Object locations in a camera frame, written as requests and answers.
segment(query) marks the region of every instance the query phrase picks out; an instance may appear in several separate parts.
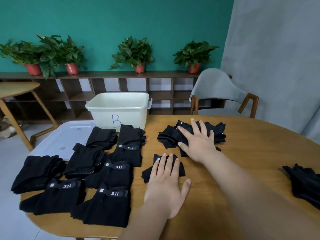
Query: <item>wooden armrest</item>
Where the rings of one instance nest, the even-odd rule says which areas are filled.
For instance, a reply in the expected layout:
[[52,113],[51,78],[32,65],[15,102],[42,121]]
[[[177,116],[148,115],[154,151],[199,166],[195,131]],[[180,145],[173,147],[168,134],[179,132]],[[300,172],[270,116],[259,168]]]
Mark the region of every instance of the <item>wooden armrest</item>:
[[243,110],[245,109],[246,105],[248,104],[249,100],[252,99],[253,103],[252,103],[252,107],[251,107],[251,113],[250,113],[250,118],[254,119],[256,117],[256,112],[257,112],[257,108],[258,108],[258,102],[259,102],[259,97],[257,95],[254,95],[250,92],[247,93],[246,97],[244,98],[238,113],[242,113]]
[[197,98],[196,95],[192,95],[191,97],[191,112],[190,115],[198,115],[198,109],[199,109],[199,99]]

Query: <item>person's left arm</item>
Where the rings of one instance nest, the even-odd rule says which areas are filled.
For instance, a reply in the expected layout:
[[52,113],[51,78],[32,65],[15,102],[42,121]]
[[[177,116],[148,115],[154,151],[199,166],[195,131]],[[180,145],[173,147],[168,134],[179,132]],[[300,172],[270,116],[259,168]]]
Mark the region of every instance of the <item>person's left arm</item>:
[[166,163],[166,154],[157,160],[150,175],[144,205],[122,231],[118,240],[157,240],[167,219],[174,218],[182,207],[189,192],[191,180],[184,182],[182,190],[178,186],[179,159],[172,169],[173,155]]

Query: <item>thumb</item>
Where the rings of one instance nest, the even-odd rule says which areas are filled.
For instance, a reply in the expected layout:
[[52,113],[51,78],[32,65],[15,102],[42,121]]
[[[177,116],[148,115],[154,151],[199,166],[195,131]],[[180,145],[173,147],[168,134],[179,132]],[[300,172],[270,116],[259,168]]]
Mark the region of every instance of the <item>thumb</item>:
[[181,196],[182,196],[183,201],[185,200],[185,198],[190,190],[190,185],[191,185],[191,179],[187,179],[182,185]]
[[212,142],[214,142],[214,131],[213,130],[210,130],[209,138],[212,140]]
[[184,144],[182,142],[178,142],[178,146],[188,154],[189,147],[186,144]]

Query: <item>wooden table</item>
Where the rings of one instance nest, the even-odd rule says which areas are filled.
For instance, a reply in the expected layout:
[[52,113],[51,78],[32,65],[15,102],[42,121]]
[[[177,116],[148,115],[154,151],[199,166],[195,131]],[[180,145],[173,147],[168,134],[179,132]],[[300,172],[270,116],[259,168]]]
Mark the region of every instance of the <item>wooden table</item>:
[[[52,117],[52,115],[50,114],[46,106],[38,97],[37,93],[34,91],[34,89],[36,89],[39,86],[40,86],[40,83],[33,82],[33,81],[0,82],[0,109],[8,117],[11,125],[14,127],[17,134],[21,137],[21,140],[26,145],[29,151],[32,151],[34,149],[34,143],[36,142],[37,137],[42,136],[59,127],[59,125],[54,120],[54,118]],[[42,109],[45,111],[45,113],[53,123],[53,126],[51,128],[45,129],[39,133],[32,135],[30,137],[30,141],[28,140],[26,135],[23,133],[22,129],[18,125],[17,121],[14,119],[12,113],[10,112],[6,103],[3,100],[4,98],[18,96],[27,92],[31,92],[33,94],[35,99],[38,101]]]
[[[216,125],[226,124],[226,142],[219,145],[222,152],[244,168],[251,176],[269,185],[276,193],[288,200],[288,204],[302,207],[314,220],[320,220],[320,210],[308,202],[294,198],[291,183],[281,170],[281,166],[298,163],[312,167],[320,173],[320,145],[295,132],[248,117],[193,116],[195,120],[209,121]],[[146,145],[142,147],[142,166],[134,168],[134,181],[131,187],[131,215],[143,204],[147,185],[141,172],[153,163],[153,155],[173,153],[180,156],[178,148],[165,149],[157,141],[158,132],[167,125],[175,125],[177,120],[190,122],[190,115],[150,115],[146,122]],[[179,178],[179,185],[190,178],[190,192],[179,214],[169,220],[161,239],[242,239],[238,224],[226,198],[208,171],[188,157],[180,158],[186,177]],[[86,199],[93,197],[95,189],[87,189]],[[21,195],[26,199],[38,192]],[[32,222],[49,233],[77,238],[116,238],[122,228],[111,226],[84,225],[82,221],[70,217],[69,213],[34,216],[27,214]]]

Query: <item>white floor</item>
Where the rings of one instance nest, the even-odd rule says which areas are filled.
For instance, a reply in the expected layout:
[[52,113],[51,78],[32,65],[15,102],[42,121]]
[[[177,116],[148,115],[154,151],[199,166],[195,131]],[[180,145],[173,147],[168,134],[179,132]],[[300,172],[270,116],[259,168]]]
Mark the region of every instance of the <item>white floor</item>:
[[[51,125],[24,125],[27,137],[38,133]],[[38,145],[50,133],[39,137]],[[10,191],[12,183],[23,166],[29,151],[20,137],[0,138],[0,239],[1,240],[71,240],[74,238],[58,237],[40,230],[19,210],[20,196]]]

